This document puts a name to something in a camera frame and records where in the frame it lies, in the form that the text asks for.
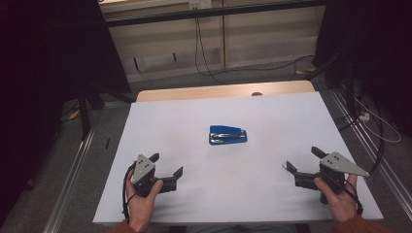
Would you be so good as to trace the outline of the white table sheet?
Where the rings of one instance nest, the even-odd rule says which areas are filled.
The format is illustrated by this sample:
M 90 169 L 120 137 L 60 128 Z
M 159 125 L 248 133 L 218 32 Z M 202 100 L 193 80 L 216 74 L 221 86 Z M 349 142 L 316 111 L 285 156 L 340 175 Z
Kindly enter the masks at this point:
M 210 145 L 211 125 L 244 129 L 248 141 Z M 289 161 L 301 172 L 318 172 L 312 147 L 350 156 L 317 92 L 134 103 L 93 220 L 122 221 L 128 166 L 139 154 L 157 152 L 157 176 L 184 168 L 177 189 L 155 199 L 157 224 L 330 220 L 319 192 L 296 186 L 283 167 Z

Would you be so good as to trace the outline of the blue stapler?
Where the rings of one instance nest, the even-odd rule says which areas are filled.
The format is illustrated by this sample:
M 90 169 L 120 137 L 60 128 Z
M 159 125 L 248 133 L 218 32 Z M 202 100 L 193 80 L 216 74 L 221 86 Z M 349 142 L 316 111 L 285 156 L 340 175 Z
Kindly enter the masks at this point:
M 210 145 L 228 145 L 246 143 L 247 132 L 244 129 L 225 125 L 211 125 L 209 130 Z

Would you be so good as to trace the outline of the beige wooden cabinet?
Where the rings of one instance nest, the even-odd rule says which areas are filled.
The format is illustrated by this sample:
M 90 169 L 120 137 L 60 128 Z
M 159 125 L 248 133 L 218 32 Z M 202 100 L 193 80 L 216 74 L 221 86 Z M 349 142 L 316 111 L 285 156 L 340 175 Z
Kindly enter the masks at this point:
M 192 11 L 190 0 L 98 0 L 104 18 Z M 287 0 L 212 0 L 212 8 Z M 114 27 L 131 83 L 292 60 L 315 52 L 325 6 Z

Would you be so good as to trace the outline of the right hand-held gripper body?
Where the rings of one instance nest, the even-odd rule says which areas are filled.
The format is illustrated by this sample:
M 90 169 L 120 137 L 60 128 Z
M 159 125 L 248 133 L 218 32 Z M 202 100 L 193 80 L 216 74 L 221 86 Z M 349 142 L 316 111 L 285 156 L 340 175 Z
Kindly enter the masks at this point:
M 329 185 L 333 192 L 347 191 L 344 182 L 345 175 L 352 174 L 368 178 L 370 174 L 341 153 L 322 152 L 320 158 L 319 176 Z

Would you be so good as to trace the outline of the person's right hand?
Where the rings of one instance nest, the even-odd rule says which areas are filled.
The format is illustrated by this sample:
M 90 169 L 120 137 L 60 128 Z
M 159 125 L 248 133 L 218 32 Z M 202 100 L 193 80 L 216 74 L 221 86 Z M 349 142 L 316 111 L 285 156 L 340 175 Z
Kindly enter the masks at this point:
M 357 215 L 357 202 L 346 192 L 335 194 L 321 178 L 314 180 L 319 191 L 326 197 L 335 222 L 344 222 Z

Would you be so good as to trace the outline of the wide black curtain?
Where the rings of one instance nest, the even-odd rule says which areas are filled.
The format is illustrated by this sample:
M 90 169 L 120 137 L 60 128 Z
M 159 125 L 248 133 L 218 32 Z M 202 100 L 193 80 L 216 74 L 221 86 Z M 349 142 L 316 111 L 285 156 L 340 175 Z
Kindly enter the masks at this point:
M 129 89 L 98 0 L 0 0 L 0 227 L 45 159 L 63 104 Z

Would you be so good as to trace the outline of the aluminium floor rail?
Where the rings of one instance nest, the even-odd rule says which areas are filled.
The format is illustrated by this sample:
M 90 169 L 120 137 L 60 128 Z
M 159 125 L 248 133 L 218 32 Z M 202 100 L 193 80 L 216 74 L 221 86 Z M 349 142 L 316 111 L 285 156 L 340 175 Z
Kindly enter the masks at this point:
M 412 138 L 400 132 L 367 96 L 355 104 L 359 115 L 369 113 L 369 121 L 349 115 L 342 89 L 329 90 L 323 98 L 350 154 L 370 173 L 365 182 L 381 211 L 412 220 Z
M 95 133 L 95 128 L 92 127 L 86 136 L 82 139 L 80 147 L 77 151 L 75 160 L 70 168 L 69 174 L 66 177 L 64 185 L 58 195 L 58 198 L 51 210 L 51 214 L 45 225 L 43 233 L 58 233 L 66 210 L 70 203 L 71 197 L 75 190 L 75 186 L 84 162 L 89 151 Z

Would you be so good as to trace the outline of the black stand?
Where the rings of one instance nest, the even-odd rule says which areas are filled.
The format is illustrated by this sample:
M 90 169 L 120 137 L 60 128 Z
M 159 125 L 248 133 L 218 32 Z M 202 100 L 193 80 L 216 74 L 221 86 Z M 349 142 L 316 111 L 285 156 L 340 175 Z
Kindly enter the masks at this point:
M 355 104 L 355 78 L 353 75 L 353 65 L 350 60 L 347 58 L 347 54 L 342 49 L 338 49 L 326 62 L 321 64 L 313 72 L 305 76 L 304 80 L 311 82 L 313 79 L 318 77 L 324 72 L 330 72 L 334 68 L 340 68 L 343 70 L 344 74 L 344 90 L 346 97 L 346 106 L 349 112 L 349 115 L 354 118 L 359 117 L 359 113 L 356 110 Z
M 105 102 L 100 96 L 101 93 L 109 94 L 110 96 L 115 97 L 127 104 L 131 104 L 134 102 L 134 99 L 132 99 L 131 97 L 128 97 L 125 94 L 120 93 L 118 91 L 114 91 L 101 83 L 92 81 L 82 82 L 79 85 L 78 101 L 83 128 L 83 141 L 86 139 L 86 136 L 91 131 L 91 124 L 88 117 L 87 106 L 90 106 L 93 110 L 102 110 L 105 106 Z

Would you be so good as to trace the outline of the black horizontal bar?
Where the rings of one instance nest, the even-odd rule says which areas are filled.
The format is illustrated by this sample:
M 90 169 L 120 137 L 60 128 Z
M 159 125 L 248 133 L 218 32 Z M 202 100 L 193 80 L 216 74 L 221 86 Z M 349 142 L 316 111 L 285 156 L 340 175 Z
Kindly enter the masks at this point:
M 137 24 L 156 23 L 173 20 L 183 20 L 203 17 L 220 17 L 240 14 L 251 14 L 268 11 L 281 11 L 309 7 L 325 6 L 330 0 L 287 0 L 276 3 L 253 4 L 234 7 L 222 7 L 206 10 L 192 10 L 177 13 L 167 13 L 141 17 L 118 17 L 107 19 L 106 27 L 120 27 Z

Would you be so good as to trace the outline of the narrow black curtain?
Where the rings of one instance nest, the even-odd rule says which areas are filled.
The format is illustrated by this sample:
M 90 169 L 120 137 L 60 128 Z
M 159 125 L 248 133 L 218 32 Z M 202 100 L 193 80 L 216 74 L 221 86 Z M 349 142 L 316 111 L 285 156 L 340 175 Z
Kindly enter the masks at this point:
M 313 64 L 325 64 L 326 85 L 354 78 L 412 137 L 412 0 L 329 0 Z

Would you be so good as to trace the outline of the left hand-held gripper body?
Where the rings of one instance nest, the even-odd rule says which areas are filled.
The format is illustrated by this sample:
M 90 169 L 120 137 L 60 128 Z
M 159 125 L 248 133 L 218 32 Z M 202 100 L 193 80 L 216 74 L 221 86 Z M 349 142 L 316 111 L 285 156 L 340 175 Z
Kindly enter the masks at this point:
M 155 176 L 155 162 L 151 162 L 149 158 L 143 154 L 138 155 L 135 161 L 134 173 L 130 179 L 135 193 L 140 197 L 147 197 L 158 181 Z

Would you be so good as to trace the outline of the wall socket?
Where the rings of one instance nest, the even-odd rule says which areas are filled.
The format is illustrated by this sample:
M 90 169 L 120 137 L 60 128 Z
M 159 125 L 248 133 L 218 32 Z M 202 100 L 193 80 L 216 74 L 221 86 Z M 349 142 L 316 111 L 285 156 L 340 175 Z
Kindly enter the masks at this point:
M 190 0 L 189 8 L 191 10 L 206 10 L 212 8 L 212 0 Z

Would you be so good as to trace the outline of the person's left hand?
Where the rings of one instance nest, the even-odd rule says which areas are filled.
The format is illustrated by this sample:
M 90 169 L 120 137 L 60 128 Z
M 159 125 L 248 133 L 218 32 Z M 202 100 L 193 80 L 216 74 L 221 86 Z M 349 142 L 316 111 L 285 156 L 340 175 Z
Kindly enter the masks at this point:
M 126 198 L 129 210 L 129 227 L 135 233 L 145 233 L 149 228 L 155 209 L 155 198 L 161 191 L 163 181 L 157 181 L 147 197 L 136 194 L 131 178 L 134 171 L 130 171 L 126 178 Z

